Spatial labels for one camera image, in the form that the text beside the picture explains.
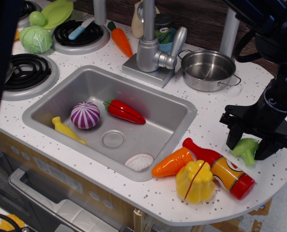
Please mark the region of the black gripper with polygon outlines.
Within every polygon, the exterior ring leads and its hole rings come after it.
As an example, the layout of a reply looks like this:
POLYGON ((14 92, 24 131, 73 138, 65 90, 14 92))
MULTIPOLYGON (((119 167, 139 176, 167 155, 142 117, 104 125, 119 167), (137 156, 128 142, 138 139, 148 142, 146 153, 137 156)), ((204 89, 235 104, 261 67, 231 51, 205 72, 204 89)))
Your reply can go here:
POLYGON ((227 146, 233 150, 244 133, 261 138, 255 160, 265 160, 287 148, 287 112, 279 111, 261 96, 250 106, 227 105, 220 122, 229 128, 227 146))

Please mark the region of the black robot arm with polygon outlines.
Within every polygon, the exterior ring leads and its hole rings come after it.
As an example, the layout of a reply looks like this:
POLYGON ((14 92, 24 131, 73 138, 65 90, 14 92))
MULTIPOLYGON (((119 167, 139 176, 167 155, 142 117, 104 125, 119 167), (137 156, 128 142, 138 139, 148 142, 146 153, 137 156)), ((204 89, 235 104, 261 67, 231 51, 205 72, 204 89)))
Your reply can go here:
POLYGON ((258 101, 250 106, 228 105, 221 122, 229 128, 227 146, 233 149, 243 134, 260 138, 256 160, 287 149, 287 1, 229 0, 237 19, 249 32, 237 44, 238 62, 264 58, 278 65, 258 101))

